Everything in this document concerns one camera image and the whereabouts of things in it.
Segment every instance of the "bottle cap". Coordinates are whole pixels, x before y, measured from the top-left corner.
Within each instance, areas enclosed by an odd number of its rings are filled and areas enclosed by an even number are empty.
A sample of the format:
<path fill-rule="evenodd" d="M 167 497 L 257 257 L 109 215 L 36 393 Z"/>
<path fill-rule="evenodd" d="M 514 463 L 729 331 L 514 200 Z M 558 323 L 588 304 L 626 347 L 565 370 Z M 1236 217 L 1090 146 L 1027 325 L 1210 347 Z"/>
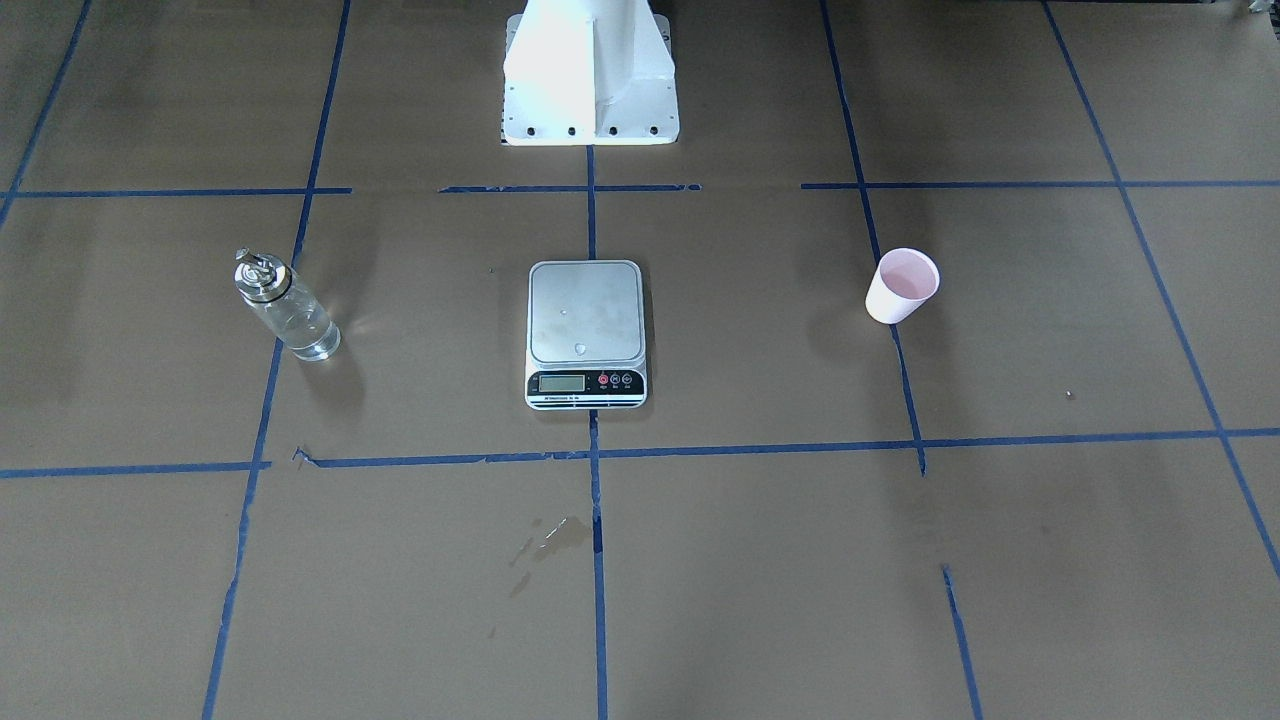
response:
<path fill-rule="evenodd" d="M 293 273 L 275 255 L 266 252 L 250 252 L 248 247 L 236 251 L 236 288 L 241 291 L 244 300 L 252 302 L 270 302 L 289 290 L 293 283 Z"/>

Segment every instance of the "water stain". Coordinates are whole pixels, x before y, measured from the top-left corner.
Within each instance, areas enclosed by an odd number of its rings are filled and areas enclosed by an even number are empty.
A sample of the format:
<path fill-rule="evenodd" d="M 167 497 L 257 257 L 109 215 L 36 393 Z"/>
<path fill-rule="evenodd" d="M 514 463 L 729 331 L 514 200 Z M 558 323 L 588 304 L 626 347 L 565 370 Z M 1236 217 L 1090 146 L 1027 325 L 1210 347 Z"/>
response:
<path fill-rule="evenodd" d="M 591 529 L 584 525 L 577 516 L 564 518 L 543 538 L 543 543 L 534 552 L 534 562 L 540 562 L 547 556 L 556 555 L 566 547 L 577 547 L 589 537 L 591 537 Z"/>
<path fill-rule="evenodd" d="M 516 587 L 511 588 L 511 594 L 508 594 L 507 597 L 516 597 L 517 594 L 525 592 L 525 588 L 529 587 L 529 580 L 532 579 L 534 579 L 532 573 L 525 573 L 525 577 L 521 578 L 518 583 L 516 583 Z"/>
<path fill-rule="evenodd" d="M 516 552 L 516 556 L 511 559 L 511 562 L 507 562 L 507 568 L 515 568 L 516 566 L 516 561 L 520 560 L 520 557 L 524 553 L 529 552 L 529 548 L 532 547 L 532 546 L 534 546 L 534 538 L 526 539 L 525 544 L 520 546 L 520 550 Z"/>

